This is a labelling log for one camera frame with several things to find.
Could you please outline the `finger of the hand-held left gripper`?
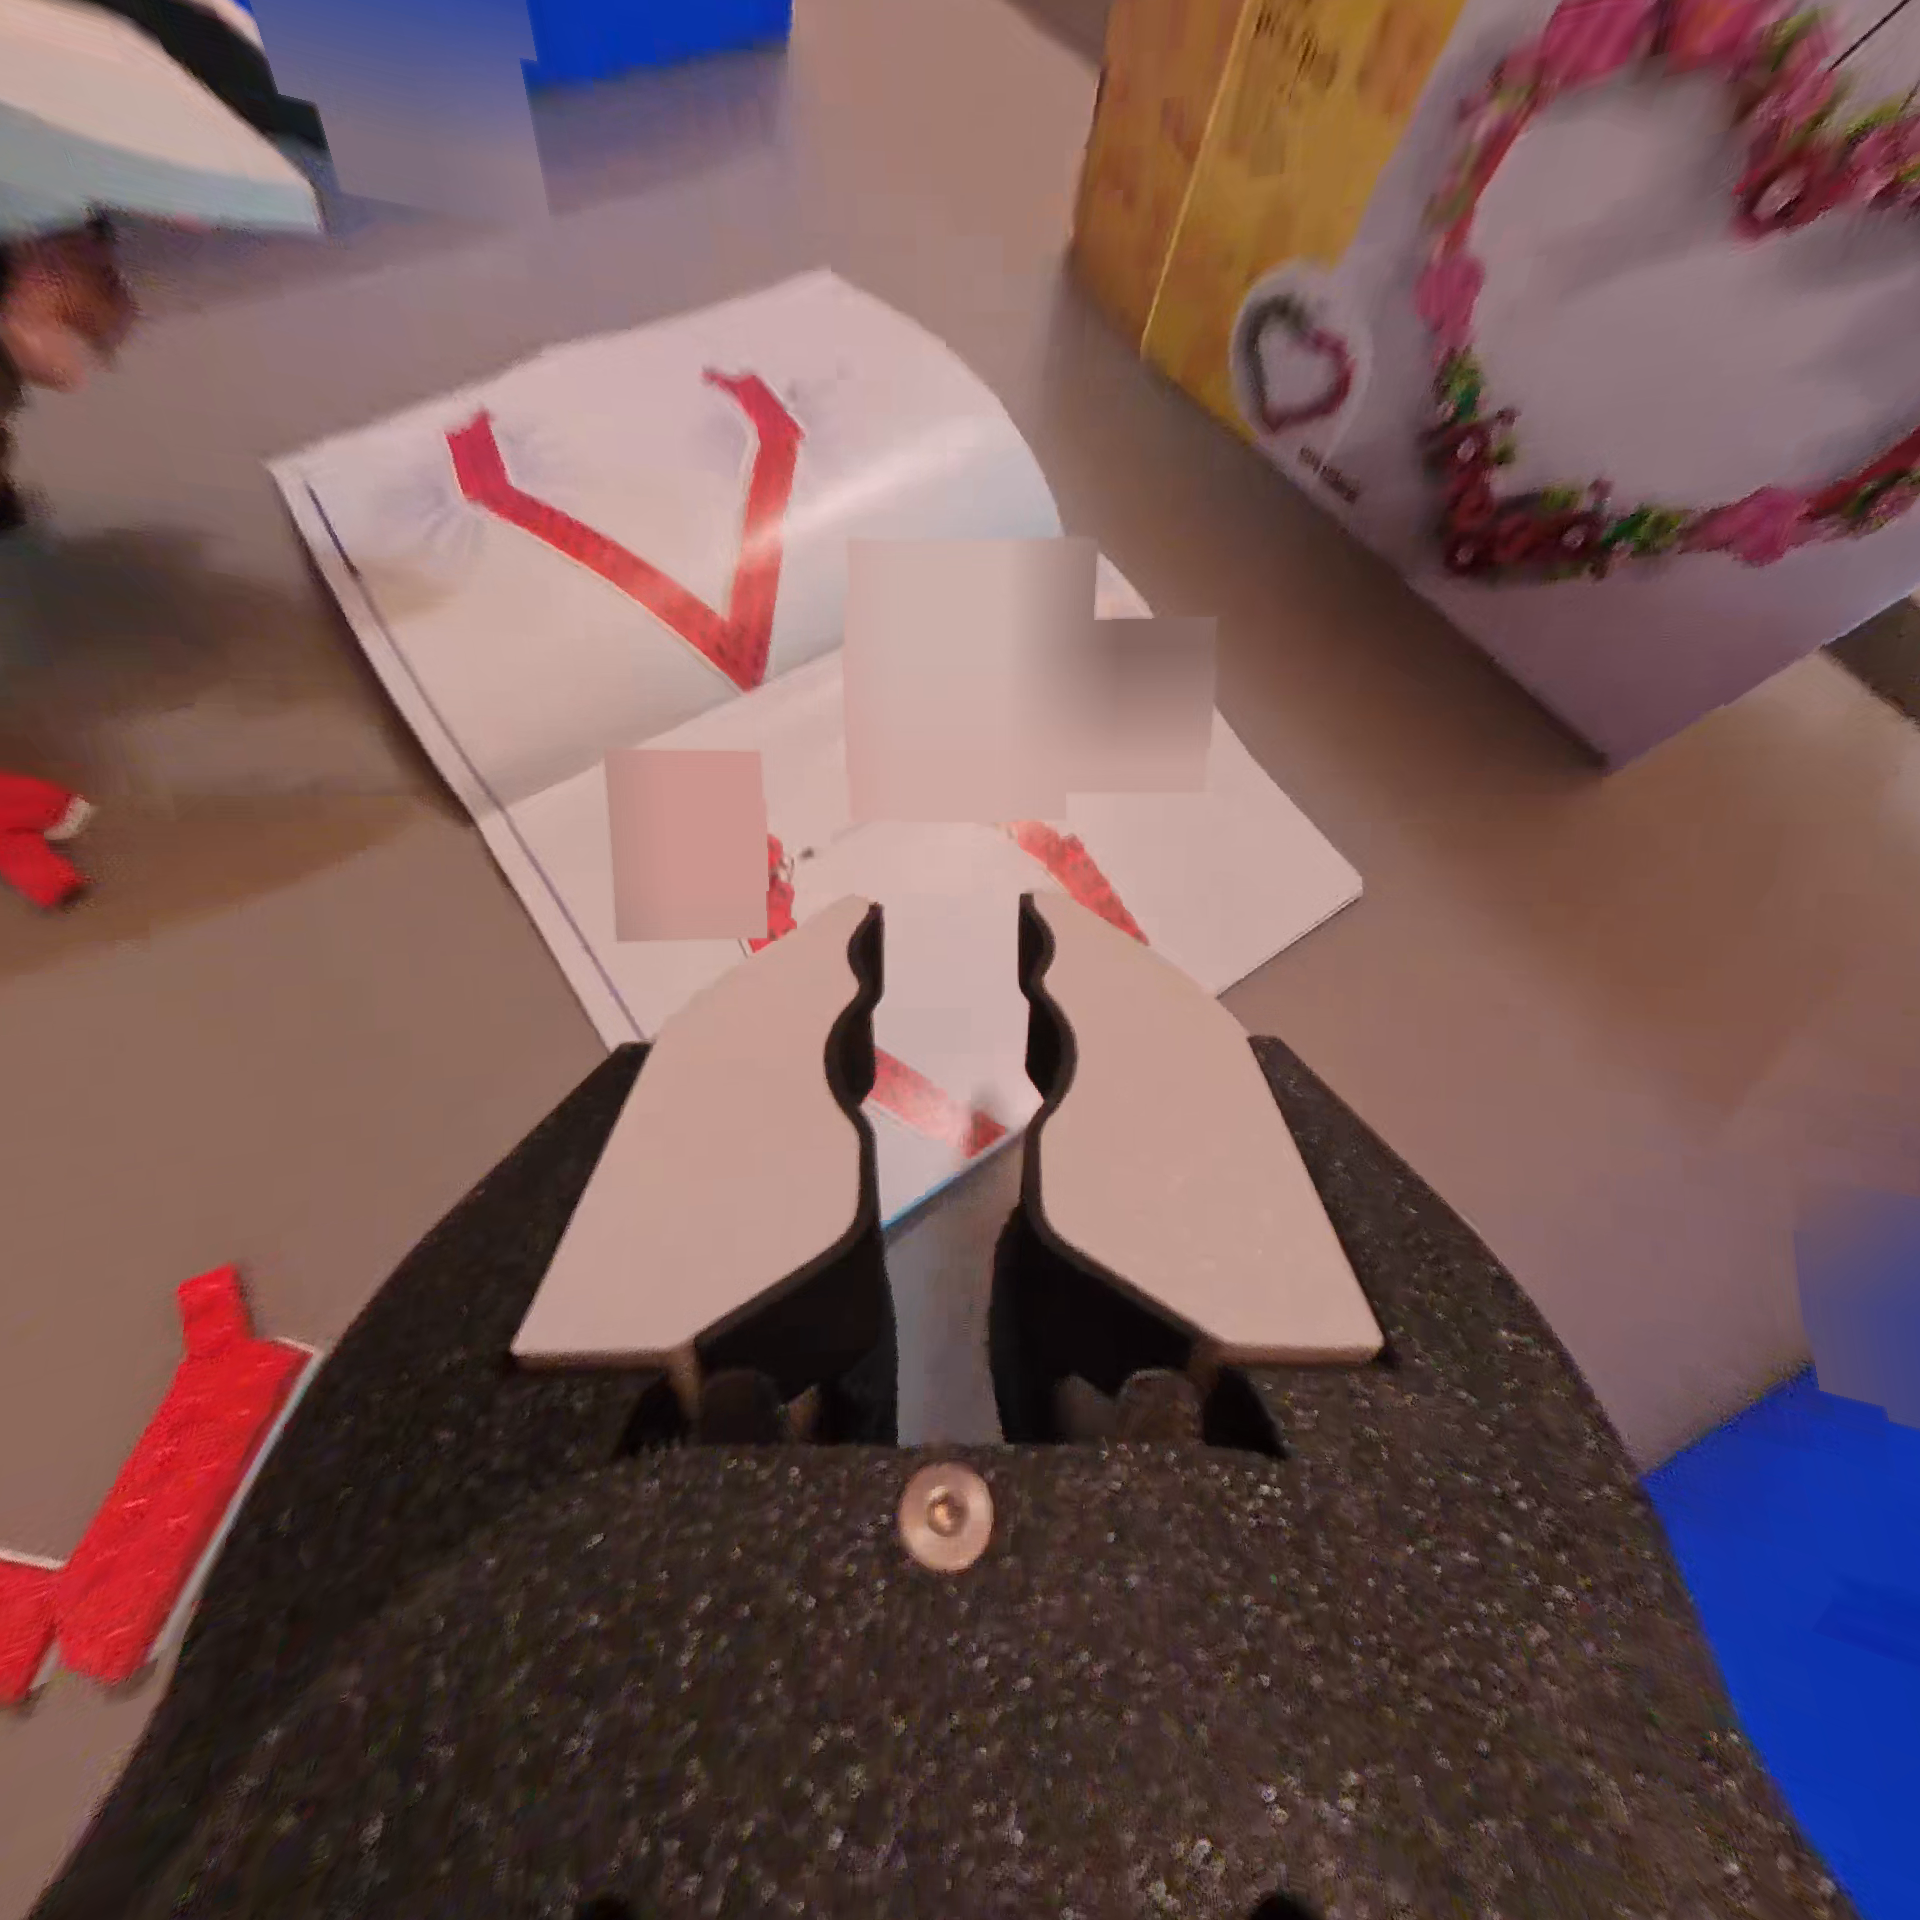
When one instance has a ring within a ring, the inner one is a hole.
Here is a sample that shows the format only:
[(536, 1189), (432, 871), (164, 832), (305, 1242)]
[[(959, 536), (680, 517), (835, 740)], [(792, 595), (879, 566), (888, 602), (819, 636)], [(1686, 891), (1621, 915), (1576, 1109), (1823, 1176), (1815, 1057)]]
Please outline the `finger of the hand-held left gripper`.
[(96, 216), (320, 233), (310, 178), (138, 25), (2, 7), (2, 233)]

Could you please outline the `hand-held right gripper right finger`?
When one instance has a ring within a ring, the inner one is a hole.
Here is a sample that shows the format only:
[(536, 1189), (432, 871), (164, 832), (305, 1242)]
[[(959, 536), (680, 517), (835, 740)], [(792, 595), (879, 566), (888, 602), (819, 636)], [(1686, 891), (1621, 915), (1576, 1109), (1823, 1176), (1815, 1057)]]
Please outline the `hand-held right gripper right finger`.
[(1021, 1205), (1040, 1246), (1228, 1365), (1367, 1367), (1385, 1332), (1250, 1035), (1068, 895), (1021, 901)]

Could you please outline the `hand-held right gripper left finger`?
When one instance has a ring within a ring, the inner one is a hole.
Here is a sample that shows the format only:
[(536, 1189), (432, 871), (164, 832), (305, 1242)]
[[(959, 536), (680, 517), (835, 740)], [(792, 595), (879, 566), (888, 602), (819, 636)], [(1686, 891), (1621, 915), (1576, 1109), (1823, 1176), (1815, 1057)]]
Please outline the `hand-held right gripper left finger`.
[(644, 1372), (682, 1405), (886, 1374), (879, 1144), (885, 915), (832, 903), (646, 1051), (513, 1336), (526, 1372)]

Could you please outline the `small red brick assembly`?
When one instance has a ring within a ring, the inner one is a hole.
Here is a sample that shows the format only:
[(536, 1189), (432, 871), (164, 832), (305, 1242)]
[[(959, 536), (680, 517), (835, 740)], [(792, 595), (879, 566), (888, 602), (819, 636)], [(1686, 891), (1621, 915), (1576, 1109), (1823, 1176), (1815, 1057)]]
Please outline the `small red brick assembly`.
[(60, 910), (86, 891), (64, 853), (91, 822), (93, 804), (58, 782), (2, 772), (2, 885), (38, 910)]

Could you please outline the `person's left hand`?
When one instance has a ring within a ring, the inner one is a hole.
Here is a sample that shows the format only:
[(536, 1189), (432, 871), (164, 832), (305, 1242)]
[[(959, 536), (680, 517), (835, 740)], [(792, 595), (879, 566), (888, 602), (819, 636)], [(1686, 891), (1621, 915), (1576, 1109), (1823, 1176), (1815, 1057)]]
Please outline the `person's left hand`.
[(2, 535), (28, 521), (16, 419), (35, 393), (72, 393), (132, 331), (132, 293), (104, 212), (2, 247)]

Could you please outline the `blue plastic object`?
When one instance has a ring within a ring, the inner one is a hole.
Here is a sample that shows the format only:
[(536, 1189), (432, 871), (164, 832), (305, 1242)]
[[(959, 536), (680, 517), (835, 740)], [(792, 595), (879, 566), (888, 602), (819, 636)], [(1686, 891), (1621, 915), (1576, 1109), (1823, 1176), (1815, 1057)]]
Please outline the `blue plastic object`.
[(597, 85), (785, 47), (792, 2), (531, 2), (531, 88)]
[(1918, 1914), (1918, 1434), (1809, 1367), (1644, 1477), (1740, 1724), (1861, 1914)]

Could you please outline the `open brick instruction booklet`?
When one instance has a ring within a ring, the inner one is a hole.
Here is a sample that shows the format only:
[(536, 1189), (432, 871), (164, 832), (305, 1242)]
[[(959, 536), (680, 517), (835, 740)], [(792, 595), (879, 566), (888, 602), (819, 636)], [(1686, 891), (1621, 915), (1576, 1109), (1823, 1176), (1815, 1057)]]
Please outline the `open brick instruction booklet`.
[[(1225, 719), (1209, 782), (1055, 822), (855, 829), (840, 784), (852, 541), (1042, 541), (1052, 489), (938, 336), (828, 270), (544, 349), (273, 466), (362, 653), (598, 1037), (680, 1008), (844, 897), (885, 905), (880, 1217), (1021, 1134), (1026, 1003), (981, 975), (1068, 895), (1221, 996), (1362, 899)], [(769, 926), (627, 942), (606, 762), (761, 756)]]

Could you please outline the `white flower-print toy box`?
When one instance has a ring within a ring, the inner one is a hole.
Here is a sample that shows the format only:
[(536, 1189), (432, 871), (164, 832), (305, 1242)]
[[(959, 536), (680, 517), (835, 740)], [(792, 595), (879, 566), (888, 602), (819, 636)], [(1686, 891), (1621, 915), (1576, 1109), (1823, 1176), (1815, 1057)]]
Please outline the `white flower-print toy box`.
[(1604, 764), (1916, 593), (1916, 5), (1114, 5), (1071, 263)]

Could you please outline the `angled red brick frame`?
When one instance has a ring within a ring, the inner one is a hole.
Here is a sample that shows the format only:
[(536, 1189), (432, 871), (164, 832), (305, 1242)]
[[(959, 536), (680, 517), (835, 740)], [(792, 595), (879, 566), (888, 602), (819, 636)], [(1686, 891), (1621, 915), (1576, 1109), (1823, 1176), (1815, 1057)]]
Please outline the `angled red brick frame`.
[(58, 1675), (121, 1690), (153, 1667), (319, 1363), (267, 1336), (237, 1265), (176, 1290), (180, 1355), (78, 1544), (2, 1555), (2, 1706)]

